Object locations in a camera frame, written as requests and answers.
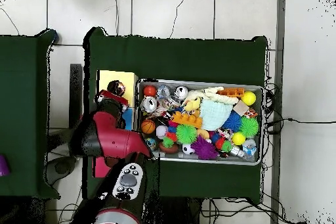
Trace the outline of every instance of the green table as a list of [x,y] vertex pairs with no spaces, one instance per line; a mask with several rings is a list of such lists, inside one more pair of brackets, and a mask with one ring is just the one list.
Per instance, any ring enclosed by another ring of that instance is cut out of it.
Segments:
[[45,30],[34,37],[0,36],[0,154],[11,174],[0,177],[0,196],[59,198],[46,184],[47,72],[56,37]]
[[[252,41],[113,37],[106,36],[102,28],[93,28],[84,40],[89,102],[93,102],[96,93],[97,70],[134,72],[139,78],[263,87],[266,45],[265,37]],[[149,162],[147,172],[156,171],[158,163]],[[92,177],[91,159],[87,172],[90,197],[100,181]],[[259,203],[261,164],[237,166],[161,161],[159,175],[161,196],[248,197]],[[148,183],[148,188],[153,187],[155,178],[150,177]]]

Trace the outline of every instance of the yellow toy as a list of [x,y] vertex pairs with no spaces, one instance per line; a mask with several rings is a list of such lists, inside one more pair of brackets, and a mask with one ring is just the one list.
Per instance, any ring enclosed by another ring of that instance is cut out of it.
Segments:
[[245,142],[245,140],[246,140],[246,137],[241,132],[236,132],[232,136],[232,142],[237,146],[242,145]]
[[241,100],[248,106],[251,106],[253,103],[255,103],[257,97],[254,93],[250,91],[246,91],[244,93],[244,96],[241,97]]

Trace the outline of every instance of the metal tray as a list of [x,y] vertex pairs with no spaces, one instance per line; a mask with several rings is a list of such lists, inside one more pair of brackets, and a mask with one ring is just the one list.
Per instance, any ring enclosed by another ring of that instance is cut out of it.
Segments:
[[255,136],[255,143],[257,144],[257,154],[254,162],[249,162],[239,158],[237,156],[229,156],[227,158],[217,158],[216,160],[199,160],[198,156],[195,154],[188,155],[188,157],[183,157],[181,147],[180,151],[176,154],[166,154],[162,151],[154,151],[153,155],[155,158],[160,158],[160,160],[167,160],[172,162],[197,162],[197,163],[218,163],[218,164],[236,164],[243,166],[256,166],[262,160],[263,156],[263,140],[264,140],[264,108],[265,106],[265,90],[260,86],[252,85],[234,85],[225,83],[204,83],[204,82],[190,82],[190,81],[175,81],[175,80],[162,80],[162,79],[139,79],[136,83],[135,91],[135,120],[134,128],[140,131],[140,124],[143,120],[142,112],[140,110],[141,100],[144,98],[142,91],[146,85],[153,85],[154,87],[159,87],[160,85],[166,85],[174,91],[178,86],[185,86],[189,90],[206,89],[208,87],[242,87],[246,91],[252,91],[257,96],[257,100],[251,106],[257,113],[257,119],[259,122],[259,132]]

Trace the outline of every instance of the red toy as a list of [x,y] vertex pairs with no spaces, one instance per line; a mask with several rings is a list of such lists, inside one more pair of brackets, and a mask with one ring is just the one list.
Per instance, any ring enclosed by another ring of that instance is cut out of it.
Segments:
[[156,95],[156,88],[154,86],[146,86],[144,88],[144,96],[154,97]]

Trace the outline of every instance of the blue toy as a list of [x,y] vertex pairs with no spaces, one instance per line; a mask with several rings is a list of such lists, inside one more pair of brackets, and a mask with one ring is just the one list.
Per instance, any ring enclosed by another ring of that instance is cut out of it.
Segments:
[[240,126],[242,125],[242,117],[236,111],[231,111],[230,116],[222,125],[224,129],[231,129],[233,132],[239,131]]

